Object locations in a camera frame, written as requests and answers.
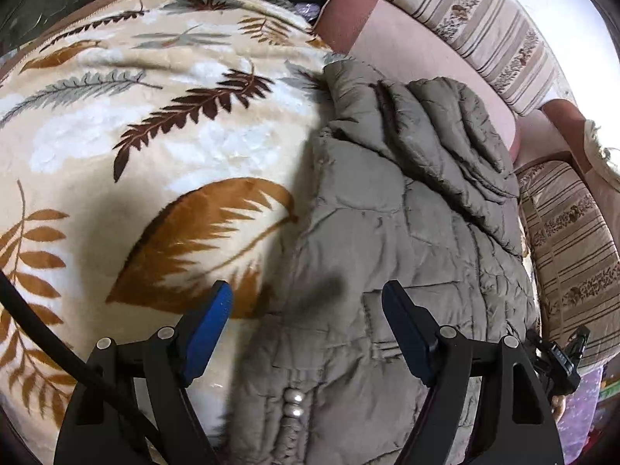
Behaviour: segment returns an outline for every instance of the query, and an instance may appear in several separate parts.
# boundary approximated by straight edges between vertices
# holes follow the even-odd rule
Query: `striped pillow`
[[[542,330],[564,345],[579,325],[590,341],[580,372],[620,351],[620,258],[588,188],[565,162],[518,174],[539,283]]]
[[[388,1],[452,46],[519,115],[563,83],[556,58],[516,0]]]

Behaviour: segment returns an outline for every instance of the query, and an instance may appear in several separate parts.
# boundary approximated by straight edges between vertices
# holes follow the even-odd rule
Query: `blue object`
[[[205,313],[187,345],[183,377],[188,386],[205,372],[219,336],[230,316],[232,301],[233,290],[230,285],[223,282],[211,307]]]

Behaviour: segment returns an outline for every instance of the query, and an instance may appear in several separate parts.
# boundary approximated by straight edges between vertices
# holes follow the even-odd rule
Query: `black cable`
[[[85,385],[86,388],[96,390],[105,402],[122,414],[165,457],[163,442],[155,425],[140,412],[131,400],[105,382],[97,372],[86,365],[64,345],[56,334],[47,328],[2,271],[0,271],[0,303],[39,348],[79,383]]]

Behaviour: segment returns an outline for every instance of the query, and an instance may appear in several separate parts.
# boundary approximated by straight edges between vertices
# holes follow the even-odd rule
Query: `round metal bolt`
[[[295,388],[287,388],[284,390],[284,400],[288,403],[300,403],[306,398],[306,395]]]
[[[504,344],[506,344],[509,348],[518,348],[519,347],[519,339],[516,337],[512,337],[511,335],[507,335],[504,338]]]
[[[439,329],[439,333],[442,337],[445,337],[446,339],[454,339],[456,337],[456,331],[453,327],[442,327],[441,329]]]
[[[174,329],[172,327],[162,327],[157,331],[157,337],[160,339],[169,339],[174,335]]]
[[[299,419],[304,415],[304,410],[296,403],[287,403],[284,406],[284,416]]]
[[[110,344],[112,344],[112,339],[110,339],[109,337],[102,337],[99,341],[97,341],[97,347],[100,350],[109,348]]]

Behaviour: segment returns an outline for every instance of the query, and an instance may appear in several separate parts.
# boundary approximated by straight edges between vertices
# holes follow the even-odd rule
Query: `leaf-patterned blanket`
[[[213,437],[308,209],[308,134],[333,110],[331,51],[289,7],[116,0],[0,81],[0,268],[83,359],[230,282],[232,319],[189,391]],[[2,407],[44,464],[73,385],[0,310]]]

